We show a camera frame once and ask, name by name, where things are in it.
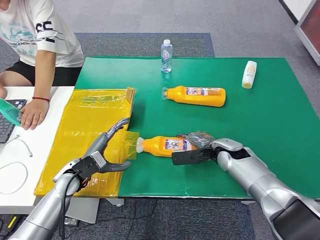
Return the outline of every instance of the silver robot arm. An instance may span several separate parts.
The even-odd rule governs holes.
[[[262,209],[279,240],[320,240],[320,205],[278,180],[248,147],[228,138],[212,142],[216,160]]]
[[[95,173],[124,171],[131,165],[109,163],[103,157],[108,142],[118,130],[128,124],[123,118],[108,132],[100,134],[82,158],[74,159],[58,172],[54,187],[37,204],[10,240],[51,240],[70,205],[73,194],[85,188]]]

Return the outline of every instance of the small white bottle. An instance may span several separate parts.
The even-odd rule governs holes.
[[[170,73],[172,66],[172,45],[169,39],[163,41],[163,44],[161,46],[161,61],[162,62],[162,67],[161,70],[164,73]]]
[[[248,61],[242,77],[242,88],[251,89],[254,81],[257,72],[257,62]]]

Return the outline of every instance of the yellow bag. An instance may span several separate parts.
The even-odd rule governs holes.
[[[122,118],[131,115],[134,90],[99,89],[74,90],[65,106],[52,148],[34,194],[43,196],[51,191],[53,178],[64,165],[81,158],[100,133],[106,132]],[[137,132],[127,131],[128,125],[111,139],[104,157],[110,163],[135,159]],[[75,196],[116,197],[122,172],[96,173],[87,187]]]

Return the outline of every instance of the human hand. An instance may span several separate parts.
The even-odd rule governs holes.
[[[36,126],[42,124],[49,109],[49,103],[42,99],[33,99],[26,104],[20,111],[23,113],[21,127],[24,130],[34,130]]]
[[[4,88],[3,86],[0,86],[0,98],[5,99],[7,94],[7,89]]]

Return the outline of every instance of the orange plastic bottle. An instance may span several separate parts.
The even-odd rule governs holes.
[[[182,137],[155,136],[150,139],[139,137],[136,146],[137,153],[147,152],[157,157],[168,157],[175,151],[189,151],[196,149]]]
[[[226,90],[220,87],[164,87],[162,97],[177,103],[222,107],[226,101]]]

